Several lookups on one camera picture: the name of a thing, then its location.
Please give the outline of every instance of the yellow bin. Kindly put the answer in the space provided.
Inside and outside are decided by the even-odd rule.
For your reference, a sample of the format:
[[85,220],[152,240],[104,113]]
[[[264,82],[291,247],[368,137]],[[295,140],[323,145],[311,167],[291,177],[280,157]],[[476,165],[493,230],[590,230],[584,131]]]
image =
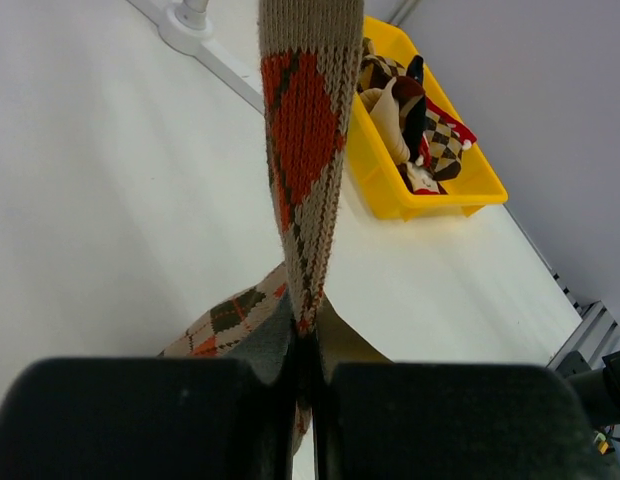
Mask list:
[[[373,40],[378,54],[404,66],[418,53],[403,31],[379,20],[367,17],[364,35]],[[428,97],[460,119],[427,66],[424,74]],[[463,152],[459,176],[442,182],[447,195],[411,193],[403,183],[359,95],[355,95],[354,100],[347,156],[352,173],[370,208],[381,219],[409,220],[419,215],[448,215],[460,211],[470,216],[485,205],[505,203],[508,200],[508,193],[499,177],[476,144]]]

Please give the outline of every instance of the knit fabric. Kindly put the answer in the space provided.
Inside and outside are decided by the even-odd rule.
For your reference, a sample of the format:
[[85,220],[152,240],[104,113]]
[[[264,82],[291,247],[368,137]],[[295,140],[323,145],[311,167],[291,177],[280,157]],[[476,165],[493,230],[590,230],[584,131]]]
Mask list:
[[[299,337],[314,331],[337,217],[362,28],[363,0],[260,0],[268,175],[285,260],[257,285],[203,314],[161,356],[226,355],[264,322],[281,321],[281,302],[290,304],[284,309]],[[300,393],[293,451],[310,419],[310,403]]]

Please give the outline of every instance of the white table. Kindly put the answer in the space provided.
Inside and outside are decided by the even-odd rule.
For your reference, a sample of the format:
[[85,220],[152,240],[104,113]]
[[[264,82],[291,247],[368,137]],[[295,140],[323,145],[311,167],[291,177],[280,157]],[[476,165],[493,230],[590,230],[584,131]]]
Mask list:
[[[0,2],[0,401],[43,357],[154,355],[280,261],[263,131],[124,0]],[[380,222],[348,174],[327,293],[398,360],[542,365],[580,320],[504,208]]]

